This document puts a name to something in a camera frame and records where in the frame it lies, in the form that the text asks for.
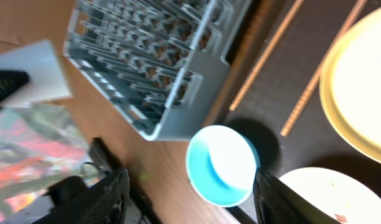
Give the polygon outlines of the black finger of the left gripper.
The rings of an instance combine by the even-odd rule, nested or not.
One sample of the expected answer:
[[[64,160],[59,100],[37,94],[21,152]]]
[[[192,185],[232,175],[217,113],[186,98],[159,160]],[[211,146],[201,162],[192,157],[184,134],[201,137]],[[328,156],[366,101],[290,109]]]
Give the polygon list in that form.
[[[0,103],[30,82],[30,76],[22,70],[0,70]]]

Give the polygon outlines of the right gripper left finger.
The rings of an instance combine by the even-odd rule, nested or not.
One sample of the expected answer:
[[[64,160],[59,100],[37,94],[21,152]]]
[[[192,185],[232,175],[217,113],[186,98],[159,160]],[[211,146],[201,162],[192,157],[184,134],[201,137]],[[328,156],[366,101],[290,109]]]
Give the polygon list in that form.
[[[129,200],[129,176],[125,168],[113,171],[92,187],[79,176],[50,186],[50,213],[35,224],[121,224]]]

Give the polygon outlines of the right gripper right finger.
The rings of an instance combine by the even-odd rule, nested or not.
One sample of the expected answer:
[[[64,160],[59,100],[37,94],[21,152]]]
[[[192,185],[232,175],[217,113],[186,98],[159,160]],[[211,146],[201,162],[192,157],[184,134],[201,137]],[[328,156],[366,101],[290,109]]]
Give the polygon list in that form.
[[[337,223],[261,168],[256,170],[253,196],[259,224]]]

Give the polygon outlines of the white shallow bowl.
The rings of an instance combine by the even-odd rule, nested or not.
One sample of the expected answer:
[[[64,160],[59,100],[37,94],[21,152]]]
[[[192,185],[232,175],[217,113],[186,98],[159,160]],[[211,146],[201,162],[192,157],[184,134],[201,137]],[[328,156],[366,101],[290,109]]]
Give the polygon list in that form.
[[[381,223],[381,198],[348,175],[325,168],[304,167],[279,179],[339,223]]]

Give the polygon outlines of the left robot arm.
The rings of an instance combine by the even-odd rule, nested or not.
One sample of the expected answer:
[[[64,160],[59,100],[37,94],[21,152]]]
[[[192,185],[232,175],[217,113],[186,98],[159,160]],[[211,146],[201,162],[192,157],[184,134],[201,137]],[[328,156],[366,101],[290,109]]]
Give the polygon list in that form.
[[[49,40],[0,54],[0,106],[72,97],[61,58]]]

